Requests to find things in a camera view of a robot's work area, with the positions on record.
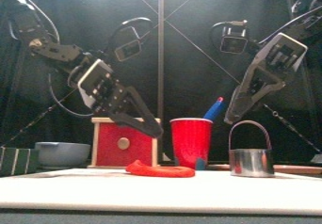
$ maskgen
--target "gray bowl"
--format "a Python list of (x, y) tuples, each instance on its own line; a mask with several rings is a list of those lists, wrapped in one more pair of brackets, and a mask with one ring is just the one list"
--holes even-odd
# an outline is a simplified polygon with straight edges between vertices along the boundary
[(42, 168), (77, 168), (89, 159), (91, 145), (66, 142), (37, 142)]

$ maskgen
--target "black curtain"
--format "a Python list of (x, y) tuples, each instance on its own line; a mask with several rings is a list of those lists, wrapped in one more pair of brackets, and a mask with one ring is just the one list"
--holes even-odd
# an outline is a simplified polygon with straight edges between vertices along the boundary
[[(77, 44), (85, 50), (105, 49), (108, 38), (118, 25), (136, 17), (148, 17), (158, 25), (160, 0), (34, 0), (53, 19), (63, 44)], [(226, 55), (209, 39), (210, 27), (224, 21), (248, 20), (250, 36), (263, 40), (291, 20), (289, 0), (165, 0), (165, 107), (162, 150), (173, 158), (169, 121), (178, 117), (202, 117), (220, 96), (229, 104), (237, 82), (242, 81), (249, 54)], [(65, 74), (54, 71), (54, 64), (31, 56), (10, 35), (7, 18), (2, 11), (0, 48), (0, 142), (19, 133), (33, 120), (54, 105), (50, 94), (49, 73), (58, 98), (71, 91)], [(125, 86), (134, 86), (152, 112), (158, 114), (158, 28), (140, 57), (114, 65)], [(321, 41), (311, 46), (308, 64), (299, 71), (292, 85), (265, 99), (271, 107), (295, 124), (299, 131), (322, 149), (321, 135)], [(79, 94), (65, 103), (78, 113), (89, 113)], [(228, 160), (228, 134), (225, 113), (213, 127), (210, 159)], [(285, 162), (308, 162), (316, 151), (291, 132), (272, 113), (254, 109), (245, 119), (260, 121), (271, 133), (275, 158)], [(237, 131), (237, 145), (253, 146), (264, 142), (253, 129)], [(91, 119), (79, 119), (59, 107), (19, 135), (11, 145), (31, 148), (37, 141), (69, 141), (93, 144)]]

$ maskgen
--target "white table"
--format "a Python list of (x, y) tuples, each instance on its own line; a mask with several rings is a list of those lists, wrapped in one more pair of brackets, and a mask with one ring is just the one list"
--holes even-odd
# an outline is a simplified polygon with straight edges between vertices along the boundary
[(197, 171), (193, 178), (142, 177), (77, 168), (0, 179), (5, 210), (242, 216), (322, 216), (322, 179)]

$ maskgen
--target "metal bucket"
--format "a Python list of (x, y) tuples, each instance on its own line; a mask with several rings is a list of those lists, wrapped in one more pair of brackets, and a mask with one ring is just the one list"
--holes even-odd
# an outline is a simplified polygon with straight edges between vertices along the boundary
[[(264, 131), (268, 140), (268, 149), (236, 149), (232, 150), (233, 130), (241, 124), (254, 124)], [(230, 175), (245, 177), (275, 177), (272, 158), (272, 146), (267, 128), (256, 121), (244, 120), (238, 122), (229, 133), (229, 164)]]

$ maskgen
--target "red cup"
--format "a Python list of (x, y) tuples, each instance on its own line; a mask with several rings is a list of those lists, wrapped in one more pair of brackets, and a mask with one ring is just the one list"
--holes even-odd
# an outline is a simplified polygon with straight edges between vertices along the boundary
[(208, 164), (213, 121), (180, 118), (170, 123), (177, 166), (204, 170)]

